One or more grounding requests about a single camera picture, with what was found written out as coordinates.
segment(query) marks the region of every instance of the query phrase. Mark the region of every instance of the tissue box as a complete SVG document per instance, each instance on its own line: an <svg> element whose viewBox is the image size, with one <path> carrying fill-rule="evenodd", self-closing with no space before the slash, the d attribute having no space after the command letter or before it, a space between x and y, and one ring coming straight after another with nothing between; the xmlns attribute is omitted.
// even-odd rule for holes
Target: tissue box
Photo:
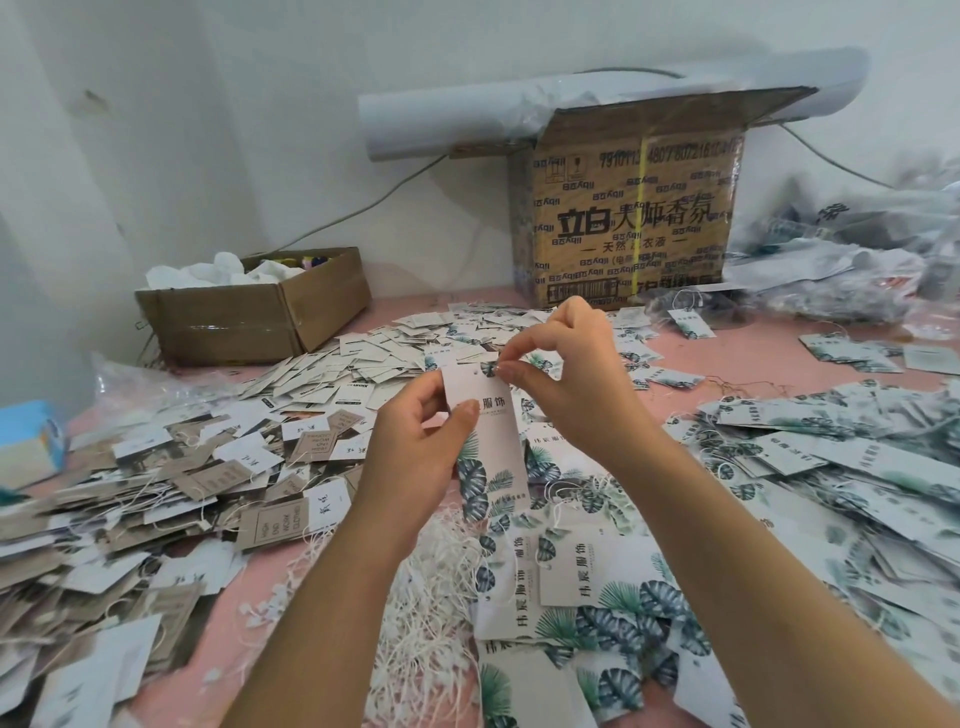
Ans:
<svg viewBox="0 0 960 728"><path fill-rule="evenodd" d="M16 490L63 468L66 439L45 401L0 409L0 486Z"/></svg>
<svg viewBox="0 0 960 728"><path fill-rule="evenodd" d="M284 255L329 260L282 283L136 291L163 358L184 367L269 364L314 351L370 302L356 248L253 255L243 263L250 271Z"/></svg>

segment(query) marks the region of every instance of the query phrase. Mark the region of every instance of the plastic bag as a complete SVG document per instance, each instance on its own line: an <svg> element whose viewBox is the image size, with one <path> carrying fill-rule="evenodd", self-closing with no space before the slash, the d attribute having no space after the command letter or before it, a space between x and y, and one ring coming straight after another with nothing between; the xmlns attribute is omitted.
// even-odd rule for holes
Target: plastic bag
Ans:
<svg viewBox="0 0 960 728"><path fill-rule="evenodd" d="M211 372L189 379L109 361L94 352L94 412L102 429L140 425L162 410L232 396L236 385Z"/></svg>

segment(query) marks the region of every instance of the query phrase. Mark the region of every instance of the electrical wire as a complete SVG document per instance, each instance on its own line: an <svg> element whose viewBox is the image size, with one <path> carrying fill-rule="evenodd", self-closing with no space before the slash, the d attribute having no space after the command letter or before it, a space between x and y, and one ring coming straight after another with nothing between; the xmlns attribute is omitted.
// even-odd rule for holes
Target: electrical wire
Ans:
<svg viewBox="0 0 960 728"><path fill-rule="evenodd" d="M804 138L803 138L802 136L800 136L798 133L796 133L796 132L794 132L792 129L790 129L790 127L788 127L786 124L778 124L777 126L779 126L779 127L780 127L781 129L783 129L785 132L787 132L788 134L790 134L793 138L795 138L797 141L799 141L801 144L803 144L808 150L810 150L811 152L813 152L813 154L815 154L817 157L819 157L820 159L822 159L823 161L825 161L827 164L831 164L831 165L833 165L834 167L836 167L837 169L841 169L841 170L843 170L844 172L846 172L847 174L853 175L854 177L859 177L861 180L865 180L866 182L872 182L873 184L878 184L878 185L880 185L881 187L886 187L887 189L896 189L892 184L887 184L886 182L881 182L880 180L875 180L873 177L867 177L866 175L861 174L861 173L857 172L856 170L851 169L850 167L844 166L843 164L841 164L840 162L838 162L836 159L832 159L832 158L828 157L828 156L825 155L823 152L821 152L821 151L818 150L816 147L814 147L812 144L810 144L810 142L808 142L806 139L804 139Z"/></svg>
<svg viewBox="0 0 960 728"><path fill-rule="evenodd" d="M310 235L316 234L317 232L320 232L320 231L325 231L327 228L332 228L334 225L340 225L340 223L345 223L347 220L350 220L350 219L356 217L357 215L362 215L362 214L363 214L364 212L366 212L367 210L371 210L371 209L373 209L374 207L376 207L377 205L379 205L380 203L382 203L384 200L386 200L388 197L390 197L392 194L394 194L397 190L399 190L404 184L408 183L410 180L416 179L417 177L419 177L421 174L423 174L424 172L426 172L426 171L427 171L428 169L430 169L431 167L435 167L436 165L440 164L440 162L442 162L444 159L446 159L446 155L440 155L439 157L437 157L436 159L434 159L432 162L430 162L429 164L427 164L425 167L421 167L420 169L418 169L418 170L417 170L416 172L414 172L413 174L404 177L402 180L400 180L399 182L397 182L393 187L391 187L391 188L387 191L387 194L385 194L385 195L383 195L383 197L380 197L379 199L371 202L371 203L370 203L369 205L367 205L366 207L361 207L360 209L354 210L353 212L351 212L351 213L348 214L348 215L344 215L343 217L338 217L336 220L331 220L331 221L328 222L328 223L323 223L323 224L320 225L318 228L314 228L312 231L305 232L303 235L301 235L301 236L298 237L298 238L295 238L294 240L291 240L289 243L285 243L284 245L281 245L279 248L274 248L273 250L271 250L271 251L269 251L269 252L267 252L267 253L264 253L264 254L262 254L262 255L273 255L274 253L279 253L280 251L286 250L287 248L290 248L290 247L292 247L292 246L294 246L294 245L297 245L297 243L301 242L301 240L304 240L304 239L310 237Z"/></svg>

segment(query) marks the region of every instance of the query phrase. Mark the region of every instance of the open cardboard box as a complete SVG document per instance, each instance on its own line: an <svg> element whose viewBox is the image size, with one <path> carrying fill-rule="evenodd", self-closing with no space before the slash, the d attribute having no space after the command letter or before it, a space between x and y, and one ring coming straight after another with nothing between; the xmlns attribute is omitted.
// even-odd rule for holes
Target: open cardboard box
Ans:
<svg viewBox="0 0 960 728"><path fill-rule="evenodd" d="M195 367L268 364L312 352L370 302L358 249L291 253L329 260L283 283L136 291L164 360ZM244 268L271 257L245 257Z"/></svg>

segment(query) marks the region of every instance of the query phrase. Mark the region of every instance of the yellow strapping band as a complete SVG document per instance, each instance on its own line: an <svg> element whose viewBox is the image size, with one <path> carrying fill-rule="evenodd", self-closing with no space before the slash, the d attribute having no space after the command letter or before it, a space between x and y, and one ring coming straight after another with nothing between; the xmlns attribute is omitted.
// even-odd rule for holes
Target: yellow strapping band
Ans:
<svg viewBox="0 0 960 728"><path fill-rule="evenodd" d="M636 279L639 277L637 264L640 262L640 239L643 237L641 228L643 227L643 178L647 176L647 140L640 140L640 165L639 181L636 184L636 238L634 238L634 281L631 285L631 295L636 295Z"/></svg>

